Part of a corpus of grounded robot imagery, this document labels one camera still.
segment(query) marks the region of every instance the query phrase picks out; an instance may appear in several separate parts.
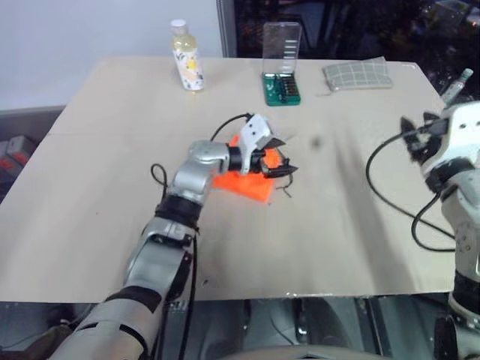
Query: table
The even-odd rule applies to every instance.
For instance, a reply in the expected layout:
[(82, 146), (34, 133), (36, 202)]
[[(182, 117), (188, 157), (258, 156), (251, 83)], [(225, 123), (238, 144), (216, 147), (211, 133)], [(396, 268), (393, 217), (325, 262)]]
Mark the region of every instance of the table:
[[(364, 176), (402, 115), (420, 124), (443, 102), (416, 64), (402, 62), (388, 63), (392, 89), (326, 96), (320, 69), (333, 62), (299, 61), (301, 105), (268, 107), (259, 59), (205, 58), (197, 94), (181, 87), (171, 58), (102, 61), (0, 205), (0, 301), (99, 302), (116, 291), (161, 196), (150, 164), (173, 176), (194, 140), (246, 111), (267, 116), (286, 140), (283, 152), (299, 167), (292, 198), (275, 191), (262, 204), (211, 193), (199, 222), (198, 299), (450, 290), (454, 255), (416, 246), (410, 219), (380, 202)], [(414, 212), (433, 196), (402, 142), (378, 156), (372, 176)], [(439, 205), (425, 217), (449, 229)], [(453, 245), (420, 227), (429, 245)]]

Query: bottle label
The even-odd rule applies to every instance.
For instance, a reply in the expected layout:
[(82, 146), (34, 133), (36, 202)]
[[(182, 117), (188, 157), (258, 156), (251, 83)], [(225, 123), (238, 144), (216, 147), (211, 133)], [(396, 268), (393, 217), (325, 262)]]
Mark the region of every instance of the bottle label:
[(187, 90), (203, 89), (203, 70), (199, 62), (198, 50), (181, 51), (173, 50), (183, 86)]

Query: orange object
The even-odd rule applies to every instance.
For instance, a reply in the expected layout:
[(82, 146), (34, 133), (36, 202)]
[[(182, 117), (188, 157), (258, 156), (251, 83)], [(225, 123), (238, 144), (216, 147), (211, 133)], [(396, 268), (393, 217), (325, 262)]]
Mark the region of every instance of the orange object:
[[(235, 135), (229, 145), (235, 146), (238, 141), (239, 135)], [(269, 168), (275, 168), (281, 164), (280, 154), (274, 148), (265, 150), (263, 160)], [(215, 176), (213, 187), (232, 191), (233, 193), (266, 203), (274, 187), (274, 182), (273, 178), (265, 178), (263, 174), (241, 175), (239, 172), (229, 171), (226, 174)]]

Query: bottle cap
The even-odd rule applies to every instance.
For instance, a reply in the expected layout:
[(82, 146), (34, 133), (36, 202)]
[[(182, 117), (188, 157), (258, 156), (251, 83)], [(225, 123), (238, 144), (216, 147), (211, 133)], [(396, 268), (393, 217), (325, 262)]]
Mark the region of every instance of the bottle cap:
[(174, 35), (185, 35), (188, 33), (187, 22), (183, 19), (175, 19), (170, 22)]
[(468, 80), (469, 77), (473, 75), (473, 70), (472, 69), (465, 69), (463, 73), (460, 75), (462, 80)]

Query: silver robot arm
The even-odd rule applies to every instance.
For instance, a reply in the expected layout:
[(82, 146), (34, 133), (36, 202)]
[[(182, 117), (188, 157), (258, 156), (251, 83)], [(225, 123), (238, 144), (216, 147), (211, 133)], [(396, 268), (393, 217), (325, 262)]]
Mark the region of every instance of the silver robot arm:
[(242, 128), (238, 147), (195, 142), (142, 231), (123, 288), (97, 305), (51, 359), (147, 359), (161, 326), (164, 302), (177, 299), (185, 288), (192, 261), (188, 247), (214, 176), (229, 170), (266, 177), (292, 173), (296, 168), (288, 161), (275, 169), (263, 163), (265, 149), (282, 144), (260, 115)]
[[(435, 353), (442, 360), (465, 359), (480, 356), (480, 102), (426, 115), (430, 139), (406, 136), (406, 142), (428, 187), (441, 193), (456, 242), (451, 316), (436, 322)], [(412, 127), (405, 121), (404, 131)]]

